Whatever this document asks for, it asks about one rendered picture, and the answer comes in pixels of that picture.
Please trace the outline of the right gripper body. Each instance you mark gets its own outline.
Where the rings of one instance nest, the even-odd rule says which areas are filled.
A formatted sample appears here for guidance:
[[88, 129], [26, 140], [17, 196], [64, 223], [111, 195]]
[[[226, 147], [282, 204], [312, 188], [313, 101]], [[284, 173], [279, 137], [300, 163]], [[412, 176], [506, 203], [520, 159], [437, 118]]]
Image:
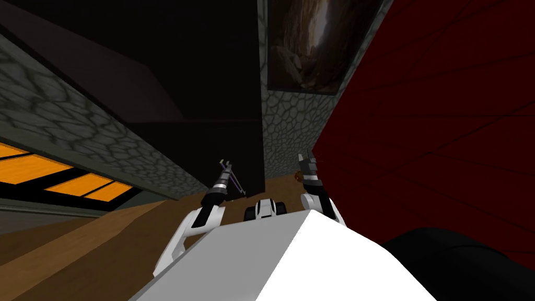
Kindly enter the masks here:
[[315, 160], [299, 161], [300, 172], [303, 174], [303, 182], [319, 180], [317, 175], [317, 162]]

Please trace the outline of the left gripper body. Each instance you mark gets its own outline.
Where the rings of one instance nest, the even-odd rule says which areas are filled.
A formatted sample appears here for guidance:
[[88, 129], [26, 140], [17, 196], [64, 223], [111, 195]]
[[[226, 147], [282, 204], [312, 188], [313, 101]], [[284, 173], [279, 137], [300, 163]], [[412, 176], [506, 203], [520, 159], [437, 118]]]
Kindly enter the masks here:
[[227, 190], [227, 186], [228, 186], [228, 182], [230, 180], [230, 177], [231, 177], [231, 174], [232, 174], [232, 170], [231, 170], [231, 167], [230, 166], [227, 166], [223, 171], [222, 173], [220, 174], [220, 176], [218, 177], [217, 181], [215, 182], [214, 186], [213, 186], [213, 189], [215, 190], [221, 190], [221, 191], [226, 191]]

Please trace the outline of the black cabinet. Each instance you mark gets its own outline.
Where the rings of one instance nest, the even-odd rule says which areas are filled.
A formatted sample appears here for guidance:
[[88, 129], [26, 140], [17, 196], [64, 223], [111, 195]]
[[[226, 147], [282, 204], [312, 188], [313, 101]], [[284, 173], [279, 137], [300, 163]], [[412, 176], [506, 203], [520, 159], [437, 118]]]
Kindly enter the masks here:
[[0, 0], [0, 31], [143, 150], [114, 167], [174, 195], [229, 159], [264, 192], [256, 0]]

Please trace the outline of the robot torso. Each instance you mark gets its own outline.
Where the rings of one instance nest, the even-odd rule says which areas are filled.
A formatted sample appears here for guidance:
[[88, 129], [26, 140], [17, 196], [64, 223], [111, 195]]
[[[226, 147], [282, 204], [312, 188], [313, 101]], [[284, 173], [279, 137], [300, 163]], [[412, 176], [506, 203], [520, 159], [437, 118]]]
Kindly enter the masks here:
[[222, 225], [129, 301], [435, 301], [387, 251], [315, 210]]

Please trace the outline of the dark brown framed picture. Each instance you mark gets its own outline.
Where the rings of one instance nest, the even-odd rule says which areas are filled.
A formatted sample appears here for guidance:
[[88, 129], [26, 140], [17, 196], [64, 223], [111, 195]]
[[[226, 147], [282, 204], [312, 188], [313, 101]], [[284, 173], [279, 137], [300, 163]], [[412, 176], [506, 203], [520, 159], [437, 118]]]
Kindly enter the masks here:
[[385, 0], [269, 0], [269, 90], [335, 95]]

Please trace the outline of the dark red door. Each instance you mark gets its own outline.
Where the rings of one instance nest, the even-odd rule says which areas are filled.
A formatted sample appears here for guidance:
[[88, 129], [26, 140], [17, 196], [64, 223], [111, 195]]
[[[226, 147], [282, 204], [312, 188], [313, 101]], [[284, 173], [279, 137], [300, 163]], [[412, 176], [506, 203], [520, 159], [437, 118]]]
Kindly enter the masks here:
[[535, 0], [393, 0], [314, 147], [349, 228], [535, 265]]

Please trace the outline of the orange window with black frame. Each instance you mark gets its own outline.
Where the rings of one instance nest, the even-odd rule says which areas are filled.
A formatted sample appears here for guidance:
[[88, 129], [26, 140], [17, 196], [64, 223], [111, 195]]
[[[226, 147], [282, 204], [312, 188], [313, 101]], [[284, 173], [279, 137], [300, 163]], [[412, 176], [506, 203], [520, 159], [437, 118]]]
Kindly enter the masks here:
[[0, 197], [110, 211], [140, 189], [0, 142]]

